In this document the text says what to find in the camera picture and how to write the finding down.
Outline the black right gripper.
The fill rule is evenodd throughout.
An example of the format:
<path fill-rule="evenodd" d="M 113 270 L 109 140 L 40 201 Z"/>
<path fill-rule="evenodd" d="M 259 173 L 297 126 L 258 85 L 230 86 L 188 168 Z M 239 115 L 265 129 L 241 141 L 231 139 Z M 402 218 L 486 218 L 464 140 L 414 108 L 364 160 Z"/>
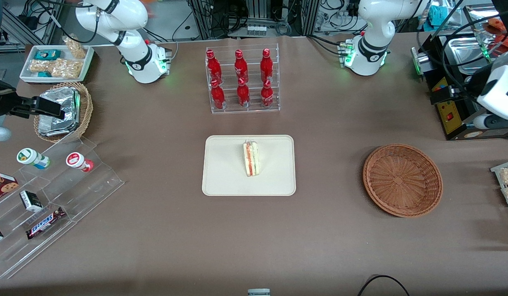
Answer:
<path fill-rule="evenodd" d="M 31 107 L 18 107 L 22 103 L 23 100 L 16 93 L 16 89 L 0 80 L 0 116 L 9 113 L 10 116 L 26 119 L 29 119 L 30 116 L 50 116 L 60 120 L 65 118 L 62 106 L 49 99 L 32 97 Z"/>

